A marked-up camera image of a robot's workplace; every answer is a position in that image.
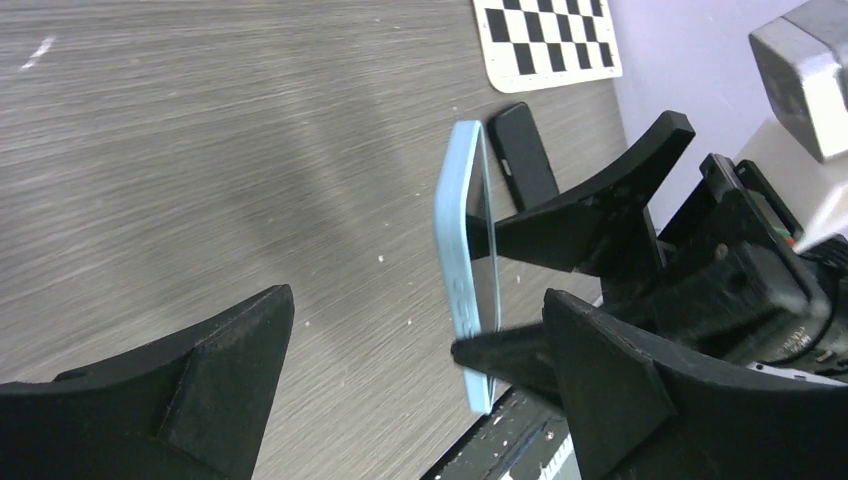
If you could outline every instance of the black square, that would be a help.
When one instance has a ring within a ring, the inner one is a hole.
[[[562,45],[560,45],[559,43],[549,43],[548,57],[551,59],[551,68],[553,69],[553,71],[565,71],[565,59],[562,58]]]
[[[536,12],[524,12],[524,23],[527,24],[527,36],[530,42],[544,42],[545,35],[542,33],[542,22]]]
[[[580,62],[580,69],[589,70],[592,68],[592,61],[589,60],[589,48],[585,43],[575,43],[577,47],[577,60]]]
[[[568,15],[557,14],[557,26],[559,27],[560,40],[569,43],[574,41],[574,36],[571,34],[571,24],[568,23]]]
[[[533,55],[530,53],[529,43],[515,43],[515,61],[518,62],[518,73],[521,75],[533,75],[536,67],[533,66]]]
[[[598,44],[601,47],[601,61],[605,67],[614,67],[612,62],[612,49],[609,48],[609,43],[601,42]]]
[[[486,9],[486,19],[489,20],[489,32],[495,43],[509,42],[509,28],[506,26],[506,15],[503,10]]]
[[[583,30],[586,31],[587,42],[598,41],[598,32],[595,31],[595,17],[583,17]]]

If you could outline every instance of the checkerboard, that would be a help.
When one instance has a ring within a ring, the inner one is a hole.
[[[607,0],[474,0],[495,89],[525,92],[621,76]]]

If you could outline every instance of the silver metal part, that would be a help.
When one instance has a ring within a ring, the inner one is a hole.
[[[809,382],[809,383],[820,383],[822,385],[833,385],[836,387],[845,387],[846,384],[842,383],[838,380],[833,380],[832,378],[822,377],[820,375],[814,375],[812,373],[802,372],[801,370],[794,370],[791,368],[775,368],[769,367],[768,365],[763,365],[762,363],[752,363],[747,367],[750,370],[755,370],[760,373],[765,373],[767,375],[774,375],[776,377],[783,378],[791,378],[793,380],[798,380],[800,382]]]
[[[848,2],[811,0],[749,38],[778,121],[819,162],[848,152]]]

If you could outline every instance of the screw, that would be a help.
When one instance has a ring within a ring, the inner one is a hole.
[[[727,245],[719,243],[715,251],[716,260],[724,260],[727,258]]]

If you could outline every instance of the checkerboard calibration pattern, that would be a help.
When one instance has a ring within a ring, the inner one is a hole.
[[[599,35],[609,24],[601,0],[486,3],[492,42],[511,45],[520,75],[615,66],[611,42]]]

